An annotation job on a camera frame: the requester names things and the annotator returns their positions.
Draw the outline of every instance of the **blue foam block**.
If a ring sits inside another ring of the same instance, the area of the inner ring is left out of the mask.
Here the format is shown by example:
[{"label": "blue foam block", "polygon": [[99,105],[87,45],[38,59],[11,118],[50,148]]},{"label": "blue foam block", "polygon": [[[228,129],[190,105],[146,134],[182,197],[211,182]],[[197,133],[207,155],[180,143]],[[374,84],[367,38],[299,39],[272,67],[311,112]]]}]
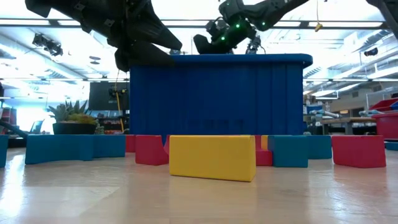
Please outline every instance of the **blue foam block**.
[{"label": "blue foam block", "polygon": [[398,151],[398,142],[386,142],[385,145],[387,150]]},{"label": "blue foam block", "polygon": [[8,135],[0,135],[0,168],[6,166]]},{"label": "blue foam block", "polygon": [[125,135],[94,135],[94,158],[124,157],[125,154]]},{"label": "blue foam block", "polygon": [[307,136],[309,159],[331,159],[330,136]]},{"label": "blue foam block", "polygon": [[25,164],[93,160],[93,135],[29,135]]},{"label": "blue foam block", "polygon": [[308,167],[306,136],[268,136],[274,167]]}]

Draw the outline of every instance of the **floor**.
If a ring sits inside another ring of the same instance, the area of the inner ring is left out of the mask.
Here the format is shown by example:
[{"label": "floor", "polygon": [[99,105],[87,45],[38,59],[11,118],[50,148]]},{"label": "floor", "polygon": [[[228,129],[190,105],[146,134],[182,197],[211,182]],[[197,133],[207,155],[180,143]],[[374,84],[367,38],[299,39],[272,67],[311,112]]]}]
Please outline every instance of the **floor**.
[{"label": "floor", "polygon": [[0,224],[398,223],[398,152],[387,158],[387,169],[258,167],[245,183],[171,177],[134,154],[25,166],[24,150],[10,149]]}]

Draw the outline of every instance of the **desk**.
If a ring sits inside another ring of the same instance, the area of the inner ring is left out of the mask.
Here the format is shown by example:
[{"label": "desk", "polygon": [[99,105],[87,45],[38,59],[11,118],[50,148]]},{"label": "desk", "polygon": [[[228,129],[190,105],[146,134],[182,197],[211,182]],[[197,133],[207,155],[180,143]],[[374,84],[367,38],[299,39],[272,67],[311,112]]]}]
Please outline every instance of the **desk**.
[{"label": "desk", "polygon": [[353,123],[367,123],[376,122],[373,118],[336,118],[336,119],[325,119],[321,120],[323,126],[323,134],[329,134],[329,124],[345,124],[345,133],[347,135],[353,134]]}]

